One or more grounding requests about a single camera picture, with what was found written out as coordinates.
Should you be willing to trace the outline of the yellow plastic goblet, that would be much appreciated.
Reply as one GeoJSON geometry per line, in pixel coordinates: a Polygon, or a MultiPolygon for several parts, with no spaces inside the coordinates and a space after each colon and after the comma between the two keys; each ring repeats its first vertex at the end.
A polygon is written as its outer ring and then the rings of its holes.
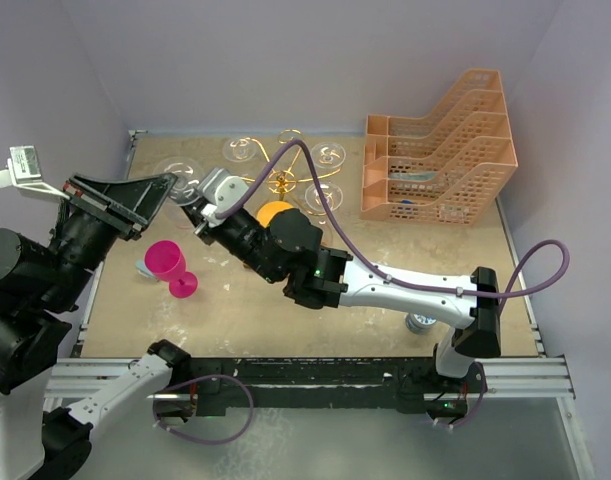
{"type": "Polygon", "coordinates": [[[267,227],[277,214],[292,208],[293,205],[285,201],[270,201],[258,210],[256,219],[262,227],[267,227]]]}

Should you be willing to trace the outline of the clear wine glass front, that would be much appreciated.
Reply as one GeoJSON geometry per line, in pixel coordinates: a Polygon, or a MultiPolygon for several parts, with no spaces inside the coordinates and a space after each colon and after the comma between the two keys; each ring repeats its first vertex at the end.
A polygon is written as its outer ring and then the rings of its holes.
{"type": "Polygon", "coordinates": [[[223,156],[232,163],[245,163],[253,160],[258,151],[257,143],[249,136],[229,138],[222,147],[223,156]]]}

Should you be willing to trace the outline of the clear wine glass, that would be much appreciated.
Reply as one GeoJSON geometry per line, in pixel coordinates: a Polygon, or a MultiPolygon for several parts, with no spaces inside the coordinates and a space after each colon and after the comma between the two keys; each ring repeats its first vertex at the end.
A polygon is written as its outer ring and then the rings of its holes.
{"type": "Polygon", "coordinates": [[[327,210],[337,210],[343,203],[344,194],[340,186],[334,183],[322,183],[320,191],[310,185],[305,191],[306,211],[318,226],[327,224],[327,210]]]}
{"type": "Polygon", "coordinates": [[[223,156],[232,163],[245,163],[253,160],[258,151],[257,143],[249,136],[229,138],[222,147],[223,156]]]}

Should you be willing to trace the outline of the clear champagne flute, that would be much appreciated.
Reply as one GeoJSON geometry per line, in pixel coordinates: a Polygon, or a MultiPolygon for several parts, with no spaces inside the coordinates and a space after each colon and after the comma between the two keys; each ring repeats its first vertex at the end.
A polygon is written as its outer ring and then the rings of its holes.
{"type": "Polygon", "coordinates": [[[345,148],[336,142],[320,142],[311,149],[311,157],[318,172],[332,172],[342,167],[345,148]]]}

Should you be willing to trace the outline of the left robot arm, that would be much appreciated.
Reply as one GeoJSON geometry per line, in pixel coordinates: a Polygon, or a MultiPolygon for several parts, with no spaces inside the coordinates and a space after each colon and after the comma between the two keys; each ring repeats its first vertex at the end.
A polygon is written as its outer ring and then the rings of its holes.
{"type": "Polygon", "coordinates": [[[136,240],[175,184],[172,174],[103,182],[72,176],[59,191],[47,245],[0,228],[0,479],[68,479],[136,403],[191,378],[190,357],[169,341],[90,396],[51,412],[45,393],[72,312],[117,240],[136,240]]]}

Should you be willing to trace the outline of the gold wine glass rack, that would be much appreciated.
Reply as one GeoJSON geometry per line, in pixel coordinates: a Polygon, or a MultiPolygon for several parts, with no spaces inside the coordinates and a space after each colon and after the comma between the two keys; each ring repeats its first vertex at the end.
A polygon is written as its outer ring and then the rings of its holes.
{"type": "MultiPolygon", "coordinates": [[[[265,163],[269,164],[271,161],[270,155],[263,142],[255,137],[250,136],[258,145],[258,154],[261,155],[265,163]]],[[[332,172],[318,172],[318,178],[320,180],[328,179],[338,174],[342,167],[332,172]]],[[[296,153],[293,157],[287,161],[286,164],[282,160],[279,160],[275,166],[272,167],[270,173],[263,181],[263,185],[267,190],[278,196],[279,200],[284,200],[289,194],[292,194],[299,186],[308,187],[313,183],[313,175],[309,170],[307,160],[300,147],[296,148],[296,153]]]]}

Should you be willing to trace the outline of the pink plastic goblet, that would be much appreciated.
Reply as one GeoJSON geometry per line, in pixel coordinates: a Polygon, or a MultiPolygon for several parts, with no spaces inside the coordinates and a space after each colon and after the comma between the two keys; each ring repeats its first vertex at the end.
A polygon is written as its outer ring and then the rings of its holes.
{"type": "Polygon", "coordinates": [[[198,278],[187,270],[180,246],[171,240],[152,244],[145,253],[144,264],[157,280],[168,285],[175,298],[188,298],[198,289],[198,278]]]}

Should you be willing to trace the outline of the small blue object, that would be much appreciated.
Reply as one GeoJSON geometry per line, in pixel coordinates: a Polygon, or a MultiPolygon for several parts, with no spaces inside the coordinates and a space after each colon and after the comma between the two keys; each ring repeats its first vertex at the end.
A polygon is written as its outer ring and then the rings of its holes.
{"type": "Polygon", "coordinates": [[[158,279],[156,278],[156,276],[149,270],[149,268],[146,266],[143,260],[136,261],[135,268],[139,275],[143,276],[144,278],[148,280],[158,282],[158,279]]]}

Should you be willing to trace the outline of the blue white patterned tin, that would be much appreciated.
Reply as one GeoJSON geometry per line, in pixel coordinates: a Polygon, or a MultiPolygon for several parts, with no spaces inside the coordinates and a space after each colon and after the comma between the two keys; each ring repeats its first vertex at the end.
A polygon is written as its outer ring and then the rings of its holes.
{"type": "Polygon", "coordinates": [[[414,334],[427,334],[436,325],[437,320],[433,317],[420,314],[408,313],[405,317],[405,325],[414,334]]]}

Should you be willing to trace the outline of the peach plastic file organizer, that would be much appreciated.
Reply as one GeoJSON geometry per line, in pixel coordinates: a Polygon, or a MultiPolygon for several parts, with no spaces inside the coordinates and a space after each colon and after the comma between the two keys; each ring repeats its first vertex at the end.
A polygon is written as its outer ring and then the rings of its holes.
{"type": "Polygon", "coordinates": [[[501,74],[468,69],[422,117],[367,116],[360,215],[471,226],[517,168],[501,74]]]}

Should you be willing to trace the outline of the black base frame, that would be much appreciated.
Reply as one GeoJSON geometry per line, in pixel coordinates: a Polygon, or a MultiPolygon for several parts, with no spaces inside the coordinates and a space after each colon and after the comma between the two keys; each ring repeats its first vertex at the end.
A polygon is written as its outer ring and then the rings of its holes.
{"type": "Polygon", "coordinates": [[[192,358],[153,395],[163,415],[222,416],[231,408],[386,409],[462,418],[487,391],[480,363],[461,379],[421,357],[192,358]]]}

